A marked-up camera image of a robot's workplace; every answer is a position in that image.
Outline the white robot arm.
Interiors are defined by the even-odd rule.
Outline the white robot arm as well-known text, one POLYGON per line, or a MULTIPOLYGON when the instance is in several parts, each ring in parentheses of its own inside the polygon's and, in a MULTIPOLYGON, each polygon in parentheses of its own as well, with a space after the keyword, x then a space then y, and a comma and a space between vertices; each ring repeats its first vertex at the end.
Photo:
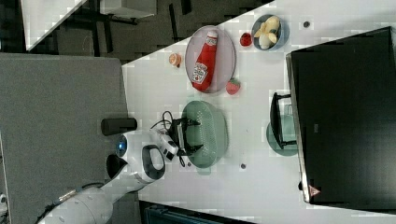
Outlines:
POLYGON ((101 187, 90 185, 59 197, 35 224, 106 224, 113 204, 129 192, 161 179, 165 164, 176 156, 190 156, 200 146, 189 146, 185 132, 201 123, 194 119, 165 121, 161 128, 123 133, 115 157, 120 169, 101 187))

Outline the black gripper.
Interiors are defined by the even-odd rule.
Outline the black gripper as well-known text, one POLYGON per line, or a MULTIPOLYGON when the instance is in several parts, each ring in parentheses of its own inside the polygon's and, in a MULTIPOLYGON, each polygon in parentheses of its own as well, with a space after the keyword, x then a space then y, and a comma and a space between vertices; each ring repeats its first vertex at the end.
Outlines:
POLYGON ((195 125, 200 125, 200 122, 188 118, 172 120, 171 128, 170 128, 170 136, 177 145, 178 156, 192 155, 203 147, 203 145, 197 145, 197 146, 186 145, 186 147, 184 147, 185 141, 184 141, 183 125, 195 126, 195 125))

